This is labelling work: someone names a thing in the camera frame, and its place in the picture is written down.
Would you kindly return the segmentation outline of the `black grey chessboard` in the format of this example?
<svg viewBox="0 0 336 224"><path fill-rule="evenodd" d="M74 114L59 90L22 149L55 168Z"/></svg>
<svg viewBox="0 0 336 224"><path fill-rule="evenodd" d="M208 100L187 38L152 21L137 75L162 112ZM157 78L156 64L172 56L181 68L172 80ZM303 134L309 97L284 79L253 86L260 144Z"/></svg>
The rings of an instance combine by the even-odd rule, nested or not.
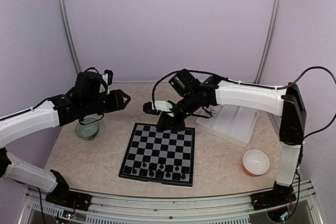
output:
<svg viewBox="0 0 336 224"><path fill-rule="evenodd" d="M170 130L157 132L154 124L135 123L127 149L119 171L119 177L138 180L143 182L154 182L173 186L191 187L193 185L194 173L194 150L195 150L195 129L187 127L183 131L172 132ZM133 174L124 172L124 167L130 166L134 168L134 162L141 162L141 167L136 168L137 173ZM147 167L143 168L142 163L147 163ZM155 163L156 169L150 169L150 164ZM159 169L159 165L163 164L164 168ZM166 166L173 166L171 171ZM179 166L180 170L175 171L175 167ZM186 179L181 180L183 167L189 167L190 172L185 173ZM146 176L140 176L140 169L147 169ZM154 171L154 176L148 175L149 170ZM162 178L156 178L156 171L161 170ZM166 172L171 173L171 177L166 177Z"/></svg>

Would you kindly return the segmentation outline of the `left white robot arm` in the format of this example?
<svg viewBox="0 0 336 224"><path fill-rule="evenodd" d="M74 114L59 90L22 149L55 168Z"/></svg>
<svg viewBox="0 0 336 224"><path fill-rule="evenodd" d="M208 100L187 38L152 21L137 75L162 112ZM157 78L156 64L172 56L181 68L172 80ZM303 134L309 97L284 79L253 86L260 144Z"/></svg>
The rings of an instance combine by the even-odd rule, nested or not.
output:
<svg viewBox="0 0 336 224"><path fill-rule="evenodd" d="M100 74L91 67L78 73L75 85L65 94L45 98L35 106L1 118L1 177L52 193L60 204L73 201L73 193L65 179L54 170L46 170L25 162L6 147L10 143L33 133L61 127L74 121L83 123L90 115L126 108L131 98L122 90L110 90L113 72Z"/></svg>

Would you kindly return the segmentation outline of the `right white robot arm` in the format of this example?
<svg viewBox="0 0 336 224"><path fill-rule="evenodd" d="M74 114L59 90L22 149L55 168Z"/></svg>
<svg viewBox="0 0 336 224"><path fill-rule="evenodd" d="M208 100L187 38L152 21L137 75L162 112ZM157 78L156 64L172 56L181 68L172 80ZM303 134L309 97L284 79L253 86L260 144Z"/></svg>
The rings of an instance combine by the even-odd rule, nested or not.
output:
<svg viewBox="0 0 336 224"><path fill-rule="evenodd" d="M153 90L151 101L144 104L143 111L159 115L158 131L183 130L187 117L210 106L236 106L280 116L280 167L275 182L277 187L269 192L268 199L273 205L281 204L288 198L288 187L298 174L305 139L326 130L330 124L305 134L307 113L296 81L286 86L266 86L208 72L209 77L200 82L194 73L194 70L182 69L167 74L169 84L181 100L177 103L158 101Z"/></svg>

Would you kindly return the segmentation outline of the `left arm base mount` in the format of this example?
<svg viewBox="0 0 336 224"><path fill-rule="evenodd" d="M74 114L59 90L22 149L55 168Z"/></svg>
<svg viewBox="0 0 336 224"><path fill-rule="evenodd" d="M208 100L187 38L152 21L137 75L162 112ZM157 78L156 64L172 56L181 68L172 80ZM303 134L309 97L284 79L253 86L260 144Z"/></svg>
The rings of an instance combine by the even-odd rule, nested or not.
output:
<svg viewBox="0 0 336 224"><path fill-rule="evenodd" d="M92 196L90 194L68 191L64 195L47 194L46 201L73 210L88 211Z"/></svg>

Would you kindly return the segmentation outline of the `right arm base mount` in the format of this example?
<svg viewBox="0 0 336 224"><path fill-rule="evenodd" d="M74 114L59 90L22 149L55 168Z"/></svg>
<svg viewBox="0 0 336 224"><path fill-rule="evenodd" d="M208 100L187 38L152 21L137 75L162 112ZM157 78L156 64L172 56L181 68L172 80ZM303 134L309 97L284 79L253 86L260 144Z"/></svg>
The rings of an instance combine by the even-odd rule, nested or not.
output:
<svg viewBox="0 0 336 224"><path fill-rule="evenodd" d="M276 193L273 190L254 193L250 198L254 211L288 204L290 201L297 200L295 193Z"/></svg>

